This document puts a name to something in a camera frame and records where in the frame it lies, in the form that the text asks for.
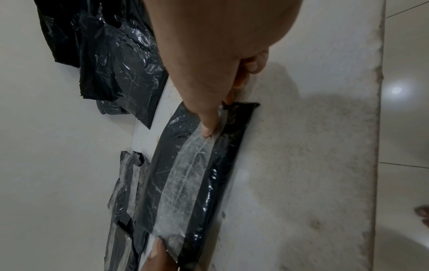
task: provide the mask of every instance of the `white table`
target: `white table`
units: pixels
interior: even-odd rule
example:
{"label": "white table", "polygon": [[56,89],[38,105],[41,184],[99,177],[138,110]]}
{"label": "white table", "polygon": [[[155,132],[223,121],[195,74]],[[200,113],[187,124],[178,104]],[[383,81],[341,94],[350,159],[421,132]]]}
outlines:
{"label": "white table", "polygon": [[[209,270],[370,270],[384,0],[305,0],[240,100],[259,102],[201,264]],[[152,158],[180,103],[169,80]]]}

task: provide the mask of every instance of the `crumpled black plastic bag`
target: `crumpled black plastic bag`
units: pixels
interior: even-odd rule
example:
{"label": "crumpled black plastic bag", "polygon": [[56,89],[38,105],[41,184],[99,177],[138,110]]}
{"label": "crumpled black plastic bag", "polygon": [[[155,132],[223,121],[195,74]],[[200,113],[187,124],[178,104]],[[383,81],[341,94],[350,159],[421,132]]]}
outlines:
{"label": "crumpled black plastic bag", "polygon": [[102,115],[123,115],[123,114],[129,114],[125,109],[120,107],[117,102],[108,102],[108,101],[97,101],[97,108],[98,111]]}
{"label": "crumpled black plastic bag", "polygon": [[34,0],[40,26],[56,62],[79,67],[81,10],[88,10],[86,0]]}
{"label": "crumpled black plastic bag", "polygon": [[141,228],[161,237],[181,270],[193,270],[201,256],[258,105],[226,106],[220,111],[219,131],[203,138],[199,118],[182,103],[162,132],[136,210],[134,237]]}
{"label": "crumpled black plastic bag", "polygon": [[107,207],[112,213],[105,254],[105,271],[137,271],[148,233],[135,233],[135,211],[146,189],[149,162],[138,152],[121,152],[119,179]]}
{"label": "crumpled black plastic bag", "polygon": [[168,78],[151,30],[143,20],[111,26],[102,9],[97,17],[82,12],[80,26],[81,95],[116,101],[150,128]]}

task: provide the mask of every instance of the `stain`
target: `stain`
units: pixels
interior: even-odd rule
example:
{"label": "stain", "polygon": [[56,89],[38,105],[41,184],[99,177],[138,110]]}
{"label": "stain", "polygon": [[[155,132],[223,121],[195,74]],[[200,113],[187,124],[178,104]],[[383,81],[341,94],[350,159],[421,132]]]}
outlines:
{"label": "stain", "polygon": [[284,266],[284,265],[280,265],[280,266],[278,267],[278,269],[279,269],[279,271],[292,271],[291,269],[287,268],[287,267],[286,267],[286,266]]}
{"label": "stain", "polygon": [[321,226],[322,226],[321,222],[320,222],[319,220],[317,220],[317,219],[313,219],[313,220],[310,222],[310,227],[311,227],[313,230],[320,230]]}

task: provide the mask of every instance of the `tiled floor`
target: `tiled floor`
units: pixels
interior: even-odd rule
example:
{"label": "tiled floor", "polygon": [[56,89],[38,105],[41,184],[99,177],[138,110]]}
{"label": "tiled floor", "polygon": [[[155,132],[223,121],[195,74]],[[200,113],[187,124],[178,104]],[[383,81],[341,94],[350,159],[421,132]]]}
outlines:
{"label": "tiled floor", "polygon": [[375,271],[429,270],[429,1],[387,0]]}

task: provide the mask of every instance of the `tile grout line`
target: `tile grout line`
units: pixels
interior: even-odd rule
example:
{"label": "tile grout line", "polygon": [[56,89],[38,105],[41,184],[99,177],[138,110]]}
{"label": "tile grout line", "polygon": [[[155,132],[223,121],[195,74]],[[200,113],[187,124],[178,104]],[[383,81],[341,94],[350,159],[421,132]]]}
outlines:
{"label": "tile grout line", "polygon": [[395,164],[395,163],[379,162],[379,164],[396,165],[396,166],[403,166],[403,167],[418,167],[418,168],[426,168],[426,169],[429,169],[429,167],[410,166],[410,165]]}
{"label": "tile grout line", "polygon": [[406,11],[408,11],[408,10],[410,10],[410,9],[413,9],[413,8],[419,7],[419,6],[424,5],[424,4],[426,4],[426,3],[429,3],[429,1],[426,1],[426,2],[424,2],[424,3],[421,3],[420,5],[417,5],[417,6],[415,6],[415,7],[412,7],[412,8],[406,9],[406,10],[404,10],[404,11],[398,12],[398,13],[396,13],[396,14],[390,15],[389,17],[386,17],[386,19],[387,19],[387,18],[390,18],[390,17],[392,17],[392,16],[395,16],[395,15],[401,14],[401,13],[403,13],[403,12],[406,12]]}

